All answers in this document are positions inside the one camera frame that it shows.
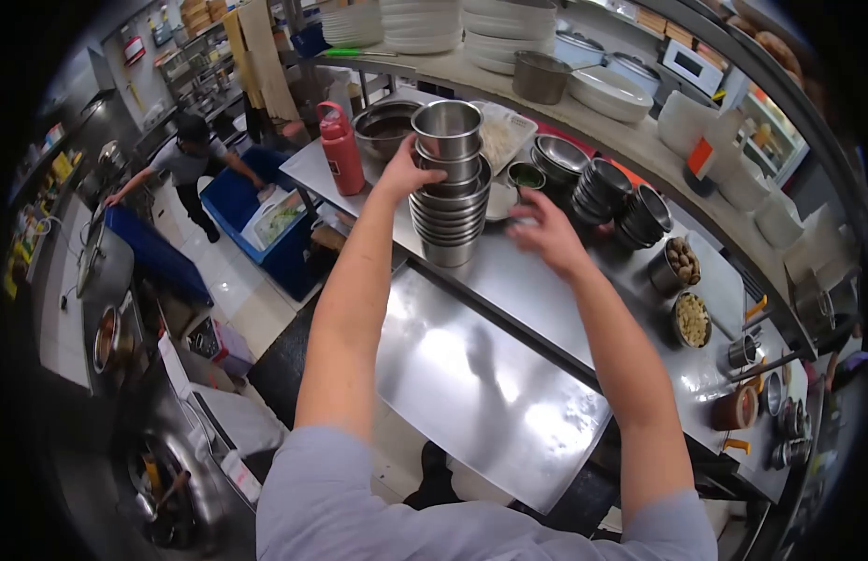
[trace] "white tiled floor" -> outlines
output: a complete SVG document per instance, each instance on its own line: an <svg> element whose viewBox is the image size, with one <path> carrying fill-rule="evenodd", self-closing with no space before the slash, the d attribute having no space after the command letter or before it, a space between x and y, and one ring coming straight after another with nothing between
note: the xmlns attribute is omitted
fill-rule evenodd
<svg viewBox="0 0 868 561"><path fill-rule="evenodd" d="M198 185L203 188L206 183L207 178L202 178ZM253 355L259 358L321 286L316 286L302 302L296 302L254 265L224 231L220 231L219 241L209 243L203 230L188 218L170 182L155 195L154 224L201 272L216 303L210 315L238 331ZM250 393L255 393L255 389L248 386L246 394ZM249 397L261 402L258 394ZM376 449L372 492L387 503L400 503L419 488L421 447L428 439L380 399L374 422ZM449 466L454 472L453 488L459 498L502 504L512 500L460 462L451 460Z"/></svg>

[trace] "pot lid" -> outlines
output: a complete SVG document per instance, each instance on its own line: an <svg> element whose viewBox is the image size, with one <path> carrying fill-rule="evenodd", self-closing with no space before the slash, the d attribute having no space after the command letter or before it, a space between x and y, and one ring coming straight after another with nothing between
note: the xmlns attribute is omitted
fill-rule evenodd
<svg viewBox="0 0 868 561"><path fill-rule="evenodd" d="M609 56L613 60L618 61L620 65L630 68L630 70L639 73L641 76L652 78L653 80L661 80L661 76L658 75L658 72L637 57L621 52L614 52Z"/></svg>
<svg viewBox="0 0 868 561"><path fill-rule="evenodd" d="M582 49L591 50L597 53L606 52L606 48L604 48L601 43L593 39L588 39L576 31L556 31L555 36L563 41L568 41L569 43L577 45Z"/></svg>

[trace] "kitchen worker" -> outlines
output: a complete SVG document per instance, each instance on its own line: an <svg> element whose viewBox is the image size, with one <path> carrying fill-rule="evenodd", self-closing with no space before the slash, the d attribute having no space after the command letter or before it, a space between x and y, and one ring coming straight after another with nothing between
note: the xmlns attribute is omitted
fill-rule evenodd
<svg viewBox="0 0 868 561"><path fill-rule="evenodd" d="M188 218L207 233L210 243L218 241L218 230L210 216L203 210L200 195L197 194L197 180L209 175L215 177L226 166L245 175L257 189L263 189L263 182L253 170L247 167L233 151L226 151L225 144L218 138L210 141L210 127L202 117L192 113L182 113L176 121L178 135L159 149L153 162L138 172L117 193L107 196L105 203L112 207L123 200L147 178L163 170L172 174L172 185L178 192L178 200L188 211Z"/></svg>
<svg viewBox="0 0 868 561"><path fill-rule="evenodd" d="M409 135L372 189L316 306L294 431L256 512L261 561L327 559L710 559L714 532L694 489L674 392L658 353L563 212L525 189L507 234L574 293L599 385L621 429L622 543L545 528L486 501L413 510L370 490L375 357L402 199L442 180L412 163Z"/></svg>

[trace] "stack of metal bowls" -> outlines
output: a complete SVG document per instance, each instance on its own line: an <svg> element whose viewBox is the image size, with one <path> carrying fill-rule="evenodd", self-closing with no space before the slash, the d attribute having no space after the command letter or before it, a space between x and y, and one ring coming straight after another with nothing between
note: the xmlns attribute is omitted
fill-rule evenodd
<svg viewBox="0 0 868 561"><path fill-rule="evenodd" d="M637 187L636 195L615 217L618 241L630 250L651 248L673 227L665 201L648 185Z"/></svg>
<svg viewBox="0 0 868 561"><path fill-rule="evenodd" d="M409 196L424 257L438 266L470 260L485 228L491 165L481 154L484 116L465 101L434 101L412 115L417 163L447 178Z"/></svg>
<svg viewBox="0 0 868 561"><path fill-rule="evenodd" d="M624 173L608 160L594 158L580 174L571 194L571 209L581 222L597 226L618 214L633 193Z"/></svg>
<svg viewBox="0 0 868 561"><path fill-rule="evenodd" d="M555 185L574 185L590 163L580 148L552 135L539 135L534 139L531 160Z"/></svg>

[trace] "stack of white plates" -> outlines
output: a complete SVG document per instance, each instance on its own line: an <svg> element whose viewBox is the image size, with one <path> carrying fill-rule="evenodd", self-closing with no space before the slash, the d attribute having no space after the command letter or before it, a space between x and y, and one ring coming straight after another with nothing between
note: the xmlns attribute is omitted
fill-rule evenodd
<svg viewBox="0 0 868 561"><path fill-rule="evenodd" d="M497 73L515 73L515 51L552 55L556 7L548 0L463 0L465 58Z"/></svg>
<svg viewBox="0 0 868 561"><path fill-rule="evenodd" d="M322 5L322 35L332 47L350 49L381 42L381 10L377 0L338 7L337 2Z"/></svg>
<svg viewBox="0 0 868 561"><path fill-rule="evenodd" d="M462 40L459 0L381 0L389 50L424 55L455 49Z"/></svg>

